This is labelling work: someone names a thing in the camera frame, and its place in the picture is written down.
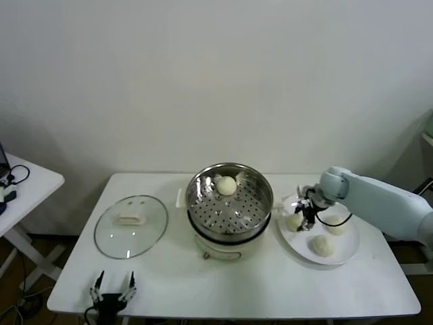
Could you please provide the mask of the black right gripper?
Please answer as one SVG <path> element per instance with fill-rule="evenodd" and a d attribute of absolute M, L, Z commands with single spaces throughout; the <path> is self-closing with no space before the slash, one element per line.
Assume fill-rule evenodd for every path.
<path fill-rule="evenodd" d="M 317 209 L 314 205 L 311 203 L 305 203 L 302 207 L 302 216 L 296 216 L 295 218 L 295 230 L 297 232 L 303 230 L 303 224 L 304 224 L 304 231 L 309 231 L 315 224 L 315 219 L 317 216 Z"/>

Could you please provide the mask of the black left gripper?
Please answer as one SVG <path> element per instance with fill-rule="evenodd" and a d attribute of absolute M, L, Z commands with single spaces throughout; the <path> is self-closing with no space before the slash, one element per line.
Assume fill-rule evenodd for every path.
<path fill-rule="evenodd" d="M 93 287 L 90 288 L 90 295 L 94 308 L 97 312 L 97 325 L 114 325 L 117 321 L 118 312 L 122 311 L 127 306 L 127 301 L 130 301 L 137 292 L 135 286 L 135 275 L 131 272 L 128 288 L 122 293 L 107 293 L 101 294 L 100 287 L 105 271 L 102 271 L 97 278 Z"/>

